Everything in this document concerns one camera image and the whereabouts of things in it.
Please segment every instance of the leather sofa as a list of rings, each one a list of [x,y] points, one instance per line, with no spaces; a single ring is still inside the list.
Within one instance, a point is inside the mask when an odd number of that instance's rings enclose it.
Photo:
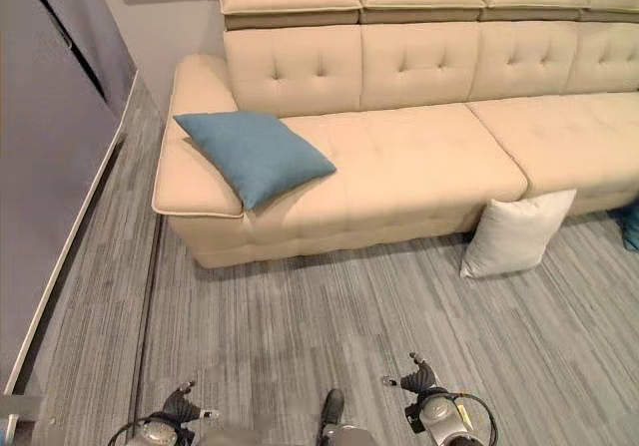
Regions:
[[[153,196],[204,267],[470,231],[489,199],[639,194],[639,0],[221,4],[227,60],[178,65]],[[244,210],[173,120],[237,109],[337,172]]]

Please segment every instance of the cable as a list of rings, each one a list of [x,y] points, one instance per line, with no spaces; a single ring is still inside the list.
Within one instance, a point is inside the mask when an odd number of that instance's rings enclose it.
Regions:
[[[423,399],[422,403],[420,404],[420,409],[423,408],[423,405],[426,401],[429,401],[433,398],[446,398],[453,403],[459,398],[468,398],[473,399],[474,401],[481,404],[481,406],[483,406],[483,409],[486,410],[486,413],[488,413],[488,420],[490,421],[490,439],[488,440],[488,446],[495,446],[497,444],[497,440],[499,439],[499,430],[497,429],[495,417],[492,415],[492,411],[490,411],[488,405],[481,398],[478,398],[474,394],[467,393],[434,393],[429,394],[426,398]]]
[[[116,441],[118,440],[118,436],[120,436],[122,433],[124,433],[127,429],[129,429],[134,424],[138,424],[138,423],[141,423],[143,421],[148,421],[149,419],[150,418],[147,416],[145,418],[136,419],[135,421],[131,421],[130,423],[125,424],[124,426],[122,426],[118,430],[118,432],[116,434],[114,434],[111,437],[111,439],[109,440],[109,443],[107,444],[107,446],[116,446]]]

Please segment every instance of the striped carpet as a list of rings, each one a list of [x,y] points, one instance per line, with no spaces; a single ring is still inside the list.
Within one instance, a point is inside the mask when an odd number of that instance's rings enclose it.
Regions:
[[[165,231],[142,410],[181,380],[222,424],[311,445],[323,396],[380,445],[429,444],[381,385],[421,352],[440,383],[494,408],[504,445],[632,445],[639,421],[639,255],[606,214],[568,220],[532,271],[458,276],[461,235],[235,267],[198,267]],[[479,417],[481,434],[487,432]]]
[[[162,131],[144,86],[78,248],[34,444],[104,445],[126,421],[155,217]],[[220,423],[270,446],[310,446],[323,396],[380,446],[425,445],[412,399],[380,377],[421,352],[440,383],[494,409],[502,445],[635,445],[639,437],[639,255],[606,214],[568,220],[532,271],[462,279],[461,235],[206,270],[164,229],[139,413],[181,381]],[[485,418],[475,420],[486,433]]]

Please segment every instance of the wall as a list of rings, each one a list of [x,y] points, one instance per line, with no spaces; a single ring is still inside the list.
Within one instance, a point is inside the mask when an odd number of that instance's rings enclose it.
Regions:
[[[176,64],[188,54],[224,56],[218,0],[107,0],[142,78],[166,113]]]

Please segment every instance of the gray door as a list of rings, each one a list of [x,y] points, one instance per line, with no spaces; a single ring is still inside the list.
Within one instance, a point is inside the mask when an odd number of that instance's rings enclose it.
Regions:
[[[0,386],[4,387],[119,118],[38,0],[2,0],[1,11]]]

